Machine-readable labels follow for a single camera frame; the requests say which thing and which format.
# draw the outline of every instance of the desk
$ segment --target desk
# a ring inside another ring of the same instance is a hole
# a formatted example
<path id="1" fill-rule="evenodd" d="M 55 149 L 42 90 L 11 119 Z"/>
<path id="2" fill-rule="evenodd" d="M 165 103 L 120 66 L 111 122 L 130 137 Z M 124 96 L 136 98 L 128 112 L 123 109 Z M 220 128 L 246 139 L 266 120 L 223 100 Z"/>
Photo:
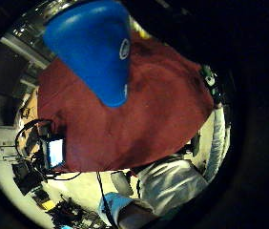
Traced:
<path id="1" fill-rule="evenodd" d="M 38 113 L 66 136 L 66 164 L 58 170 L 124 169 L 176 152 L 213 110 L 199 68 L 172 48 L 134 35 L 129 98 L 113 109 L 55 59 L 39 76 Z"/>

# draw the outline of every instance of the hand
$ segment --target hand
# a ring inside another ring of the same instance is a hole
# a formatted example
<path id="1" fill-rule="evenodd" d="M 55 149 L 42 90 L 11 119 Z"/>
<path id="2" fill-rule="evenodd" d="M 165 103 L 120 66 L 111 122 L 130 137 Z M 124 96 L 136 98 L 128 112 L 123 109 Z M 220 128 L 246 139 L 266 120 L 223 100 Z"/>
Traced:
<path id="1" fill-rule="evenodd" d="M 147 209 L 149 212 L 152 211 L 152 207 L 140 199 L 126 198 L 119 193 L 108 193 L 105 195 L 105 199 L 107 200 L 110 214 L 114 218 L 116 225 L 119 224 L 118 217 L 121 210 L 131 203 L 140 206 L 141 208 Z M 103 198 L 99 202 L 97 213 L 107 225 L 111 225 L 106 216 Z"/>

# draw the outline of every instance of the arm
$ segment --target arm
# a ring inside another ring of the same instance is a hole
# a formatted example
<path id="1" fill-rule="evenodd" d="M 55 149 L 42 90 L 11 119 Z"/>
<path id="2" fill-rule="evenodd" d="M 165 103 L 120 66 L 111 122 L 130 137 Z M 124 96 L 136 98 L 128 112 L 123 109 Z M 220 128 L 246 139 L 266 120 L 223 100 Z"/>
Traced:
<path id="1" fill-rule="evenodd" d="M 217 174 L 217 171 L 221 164 L 225 142 L 225 120 L 221 103 L 216 105 L 214 113 L 214 132 L 211 152 L 207 161 L 206 170 L 203 174 L 203 176 L 208 182 L 211 182 Z"/>

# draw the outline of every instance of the sleeve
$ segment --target sleeve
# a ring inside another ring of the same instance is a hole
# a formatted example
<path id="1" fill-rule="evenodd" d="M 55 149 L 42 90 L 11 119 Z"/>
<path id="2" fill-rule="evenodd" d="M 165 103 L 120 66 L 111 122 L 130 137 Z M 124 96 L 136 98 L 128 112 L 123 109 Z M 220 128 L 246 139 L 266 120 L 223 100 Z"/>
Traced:
<path id="1" fill-rule="evenodd" d="M 150 165 L 137 176 L 141 199 L 153 207 L 156 216 L 194 198 L 208 184 L 191 161 L 176 154 Z"/>
<path id="2" fill-rule="evenodd" d="M 223 108 L 216 109 L 214 113 L 214 132 L 211 152 L 206 164 L 205 172 L 203 174 L 204 178 L 208 182 L 211 182 L 217 174 L 222 161 L 225 145 L 225 120 Z"/>

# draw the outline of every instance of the floor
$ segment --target floor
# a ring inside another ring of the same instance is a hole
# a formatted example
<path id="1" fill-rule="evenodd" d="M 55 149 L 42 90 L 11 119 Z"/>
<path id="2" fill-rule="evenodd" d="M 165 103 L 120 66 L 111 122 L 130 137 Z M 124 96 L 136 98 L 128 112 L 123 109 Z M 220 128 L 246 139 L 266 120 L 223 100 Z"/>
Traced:
<path id="1" fill-rule="evenodd" d="M 32 97 L 29 99 L 27 105 L 31 112 L 28 118 L 24 118 L 24 123 L 37 118 L 37 91 L 35 91 Z M 213 114 L 209 117 L 206 123 L 200 130 L 200 147 L 198 154 L 193 157 L 192 155 L 186 155 L 185 158 L 191 159 L 197 168 L 204 166 L 204 161 L 207 159 L 207 153 L 211 149 L 211 140 L 213 134 Z M 111 182 L 111 172 L 101 173 L 104 192 L 116 192 L 114 185 Z M 60 178 L 73 177 L 76 173 L 70 173 L 60 176 Z M 131 198 L 137 198 L 136 193 L 136 177 L 132 177 L 131 185 L 134 190 L 134 195 Z M 48 183 L 43 182 L 44 190 L 49 194 L 50 198 L 57 203 L 61 200 L 60 195 L 64 197 L 72 198 L 77 204 L 81 205 L 85 209 L 97 211 L 97 206 L 101 198 L 99 184 L 96 179 L 96 173 L 84 173 L 79 177 L 69 181 L 57 181 L 49 180 Z"/>

